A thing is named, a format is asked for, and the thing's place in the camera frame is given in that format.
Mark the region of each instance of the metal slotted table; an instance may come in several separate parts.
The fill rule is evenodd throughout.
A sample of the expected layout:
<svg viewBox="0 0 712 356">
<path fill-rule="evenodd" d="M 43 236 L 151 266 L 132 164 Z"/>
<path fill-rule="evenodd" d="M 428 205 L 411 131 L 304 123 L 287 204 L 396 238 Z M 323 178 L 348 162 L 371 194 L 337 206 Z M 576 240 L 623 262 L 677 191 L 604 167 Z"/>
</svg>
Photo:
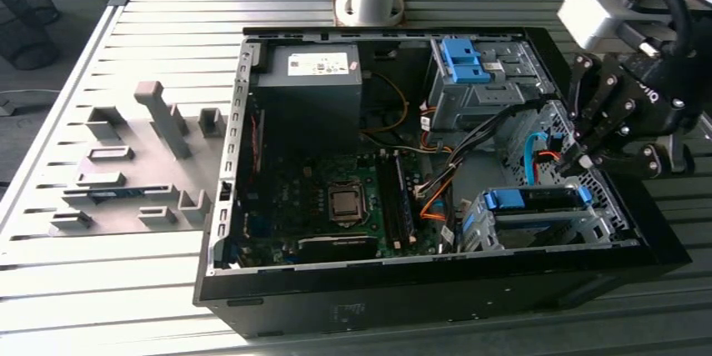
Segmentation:
<svg viewBox="0 0 712 356">
<path fill-rule="evenodd" d="M 232 98 L 241 29 L 332 25 L 327 0 L 131 0 L 104 12 L 0 203 L 0 354 L 709 354 L 712 145 L 688 139 L 700 177 L 648 184 L 695 262 L 565 313 L 276 337 L 248 343 L 192 306 L 201 231 L 52 238 L 51 210 L 91 141 L 87 109 L 160 80 L 184 117 Z M 571 57 L 557 1 L 408 0 L 416 27 L 549 29 Z M 124 117 L 145 111 L 121 105 Z"/>
</svg>

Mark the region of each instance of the floor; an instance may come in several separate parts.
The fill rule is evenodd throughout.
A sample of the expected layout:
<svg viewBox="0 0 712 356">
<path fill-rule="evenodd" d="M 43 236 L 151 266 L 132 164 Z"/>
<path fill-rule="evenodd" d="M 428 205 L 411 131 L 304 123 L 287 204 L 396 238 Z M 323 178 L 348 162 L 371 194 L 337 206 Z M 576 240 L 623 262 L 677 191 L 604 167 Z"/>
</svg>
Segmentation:
<svg viewBox="0 0 712 356">
<path fill-rule="evenodd" d="M 59 90 L 69 76 L 108 0 L 53 0 L 61 19 L 47 27 L 61 57 L 40 70 L 17 71 L 0 58 L 0 95 L 27 89 Z M 17 111 L 0 118 L 0 197 L 23 162 L 32 140 L 51 109 L 55 95 L 47 92 L 7 93 Z"/>
</svg>

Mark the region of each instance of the green motherboard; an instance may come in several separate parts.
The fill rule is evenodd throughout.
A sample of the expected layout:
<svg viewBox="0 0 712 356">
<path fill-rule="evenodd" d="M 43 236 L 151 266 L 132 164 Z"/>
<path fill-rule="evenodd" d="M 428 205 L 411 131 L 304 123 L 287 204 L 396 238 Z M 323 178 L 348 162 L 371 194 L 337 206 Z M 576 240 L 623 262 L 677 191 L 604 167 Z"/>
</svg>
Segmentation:
<svg viewBox="0 0 712 356">
<path fill-rule="evenodd" d="M 377 241 L 375 258 L 435 254 L 437 226 L 417 219 L 419 204 L 411 202 L 413 236 L 393 240 L 384 217 L 384 188 L 377 153 L 308 159 L 303 165 L 279 161 L 271 183 L 272 207 L 247 217 L 241 258 L 248 266 L 305 263 L 299 259 L 299 241 L 305 238 L 368 237 Z M 399 153 L 400 173 L 408 192 L 421 183 L 415 153 Z"/>
</svg>

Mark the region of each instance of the power supply label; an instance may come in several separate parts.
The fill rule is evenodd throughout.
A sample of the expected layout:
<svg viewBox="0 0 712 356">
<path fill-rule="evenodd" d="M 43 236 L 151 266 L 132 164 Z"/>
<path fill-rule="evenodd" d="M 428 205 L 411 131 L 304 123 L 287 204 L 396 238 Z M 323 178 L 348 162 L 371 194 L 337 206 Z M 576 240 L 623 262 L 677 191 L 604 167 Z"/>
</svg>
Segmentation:
<svg viewBox="0 0 712 356">
<path fill-rule="evenodd" d="M 287 75 L 347 75 L 348 56 L 345 53 L 293 53 L 289 56 Z"/>
</svg>

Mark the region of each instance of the label sticker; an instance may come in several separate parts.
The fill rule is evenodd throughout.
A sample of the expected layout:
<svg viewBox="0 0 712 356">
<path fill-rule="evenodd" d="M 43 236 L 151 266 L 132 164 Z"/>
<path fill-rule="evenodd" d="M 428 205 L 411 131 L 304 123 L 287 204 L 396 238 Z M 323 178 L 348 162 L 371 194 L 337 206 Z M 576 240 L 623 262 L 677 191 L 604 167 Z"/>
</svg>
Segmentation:
<svg viewBox="0 0 712 356">
<path fill-rule="evenodd" d="M 345 53 L 293 53 L 288 63 L 289 76 L 348 74 Z"/>
<path fill-rule="evenodd" d="M 443 229 L 440 230 L 440 235 L 447 240 L 447 242 L 452 245 L 455 240 L 455 234 L 453 231 L 447 227 L 447 225 L 443 226 Z"/>
<path fill-rule="evenodd" d="M 481 66 L 485 68 L 485 70 L 488 71 L 504 71 L 504 67 L 501 66 L 501 63 L 500 62 L 493 62 L 493 63 L 483 63 Z"/>
<path fill-rule="evenodd" d="M 423 131 L 431 132 L 431 118 L 420 117 L 420 129 L 423 129 Z"/>
</svg>

